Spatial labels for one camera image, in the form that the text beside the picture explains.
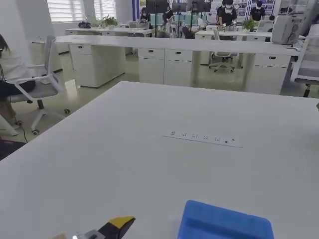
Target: white shirt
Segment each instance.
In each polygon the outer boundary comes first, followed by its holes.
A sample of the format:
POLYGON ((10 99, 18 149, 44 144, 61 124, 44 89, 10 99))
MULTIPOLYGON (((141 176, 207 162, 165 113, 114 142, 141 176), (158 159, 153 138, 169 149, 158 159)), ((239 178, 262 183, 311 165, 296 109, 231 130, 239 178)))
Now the white shirt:
POLYGON ((0 64, 3 68, 3 74, 6 80, 32 77, 32 73, 22 61, 22 58, 12 50, 4 50, 2 52, 0 64))

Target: green plant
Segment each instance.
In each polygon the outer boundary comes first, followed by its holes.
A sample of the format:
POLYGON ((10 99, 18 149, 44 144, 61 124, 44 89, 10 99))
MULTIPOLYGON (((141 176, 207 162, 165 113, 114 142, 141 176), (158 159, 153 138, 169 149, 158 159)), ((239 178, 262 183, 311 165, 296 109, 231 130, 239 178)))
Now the green plant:
POLYGON ((254 31, 254 28, 256 26, 256 22, 254 20, 246 20, 243 21, 243 29, 254 31))
POLYGON ((117 26, 118 25, 118 21, 116 21, 116 19, 114 17, 105 16, 104 18, 102 18, 102 20, 106 26, 109 26, 109 25, 117 26))

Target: desk surface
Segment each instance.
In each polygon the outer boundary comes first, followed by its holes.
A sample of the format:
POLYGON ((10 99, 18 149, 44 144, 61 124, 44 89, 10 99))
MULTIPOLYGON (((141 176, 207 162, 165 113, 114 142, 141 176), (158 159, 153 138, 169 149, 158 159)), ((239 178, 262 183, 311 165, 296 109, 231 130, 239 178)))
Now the desk surface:
POLYGON ((94 31, 94 32, 125 32, 125 33, 141 33, 141 34, 151 34, 152 29, 141 29, 141 28, 126 28, 126 27, 115 27, 113 29, 108 28, 72 28, 66 29, 68 31, 94 31))
POLYGON ((317 238, 317 103, 121 82, 0 162, 1 238, 70 238, 134 215, 125 238, 175 239, 189 199, 265 217, 276 239, 317 238))
POLYGON ((298 56, 294 49, 286 49, 283 45, 260 41, 216 41, 202 39, 126 37, 126 36, 87 36, 69 35, 56 38, 57 43, 119 46, 134 48, 174 49, 192 51, 225 51, 238 53, 256 53, 273 55, 298 56))
MULTIPOLYGON (((244 32, 244 31, 219 31, 220 36, 253 36, 253 37, 271 37, 271 32, 244 32)), ((214 31, 198 31, 196 35, 213 36, 214 31)))

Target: office chair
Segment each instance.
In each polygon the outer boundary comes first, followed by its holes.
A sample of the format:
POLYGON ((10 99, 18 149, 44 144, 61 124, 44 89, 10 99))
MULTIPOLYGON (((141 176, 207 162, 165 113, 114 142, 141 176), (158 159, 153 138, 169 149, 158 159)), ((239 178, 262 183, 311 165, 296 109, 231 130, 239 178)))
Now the office chair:
POLYGON ((304 97, 308 97, 311 85, 319 85, 319 36, 307 36, 298 60, 293 63, 291 82, 305 84, 304 97))
MULTIPOLYGON (((14 84, 21 92, 21 95, 11 96, 11 102, 33 102, 37 101, 38 109, 37 116, 31 126, 31 131, 34 135, 39 134, 39 130, 36 129, 37 124, 41 120, 42 116, 44 115, 51 115, 54 117, 57 117, 59 119, 64 119, 65 117, 63 115, 60 115, 56 112, 50 111, 48 109, 44 108, 42 99, 45 97, 55 96, 61 92, 64 91, 64 88, 59 85, 59 81, 55 74, 53 73, 51 69, 51 62, 52 62, 52 56, 51 54, 53 50, 53 44, 55 42, 54 36, 48 36, 46 39, 45 44, 45 52, 44 52, 44 65, 35 65, 30 66, 30 69, 36 69, 40 67, 44 67, 46 70, 46 75, 41 77, 33 77, 33 78, 24 78, 24 79, 7 79, 8 83, 14 84), (27 82, 27 81, 35 81, 35 88, 33 91, 27 93, 20 84, 27 82)), ((70 110, 65 109, 65 114, 69 114, 70 110)))
POLYGON ((258 23, 258 32, 267 32, 270 28, 274 26, 274 21, 270 20, 260 20, 258 23))
MULTIPOLYGON (((218 30, 217 29, 213 29, 213 31, 214 31, 215 40, 220 41, 220 36, 219 36, 218 30)), ((210 69, 214 68, 214 72, 216 72, 219 68, 221 68, 223 66, 223 67, 231 69, 230 72, 234 72, 234 69, 235 69, 234 65, 232 65, 231 63, 226 62, 226 60, 229 59, 229 58, 232 58, 233 56, 238 56, 238 53, 233 53, 233 52, 214 52, 211 55, 211 57, 213 55, 215 55, 217 57, 221 57, 222 61, 221 62, 217 62, 217 63, 209 64, 208 67, 210 69)))

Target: tiled floor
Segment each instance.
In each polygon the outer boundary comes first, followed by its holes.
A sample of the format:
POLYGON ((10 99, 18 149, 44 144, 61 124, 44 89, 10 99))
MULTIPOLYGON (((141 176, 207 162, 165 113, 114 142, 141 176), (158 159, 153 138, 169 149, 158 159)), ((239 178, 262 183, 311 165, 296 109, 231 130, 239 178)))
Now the tiled floor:
MULTIPOLYGON (((127 57, 126 73, 122 76, 106 83, 98 89, 92 88, 77 88, 74 81, 74 74, 72 70, 72 63, 69 54, 60 56, 61 63, 63 66, 63 72, 58 73, 58 77, 62 83, 65 84, 66 92, 55 97, 46 98, 43 100, 44 106, 53 111, 63 114, 64 109, 70 109, 71 112, 76 111, 83 105, 90 102, 95 97, 99 96, 119 81, 139 81, 139 67, 138 59, 136 56, 127 57)), ((240 91, 243 85, 243 70, 235 69, 234 73, 230 73, 229 70, 220 69, 218 72, 208 69, 207 66, 201 66, 199 72, 199 80, 196 87, 210 88, 210 89, 221 89, 221 90, 232 90, 240 91)), ((310 97, 319 98, 318 87, 312 86, 310 97)), ((288 84, 285 85, 282 90, 282 95, 289 96, 302 96, 305 91, 305 86, 300 84, 288 84)), ((36 109, 36 104, 27 104, 26 102, 14 103, 13 108, 18 114, 18 118, 23 121, 23 128, 26 132, 27 140, 32 140, 35 136, 30 131, 30 126, 34 120, 34 115, 28 114, 30 111, 36 109)), ((58 119, 44 116, 40 121, 37 129, 40 133, 43 133, 56 123, 58 119)), ((5 139, 24 141, 23 131, 21 128, 17 130, 19 135, 8 136, 5 130, 0 131, 0 136, 5 139)))

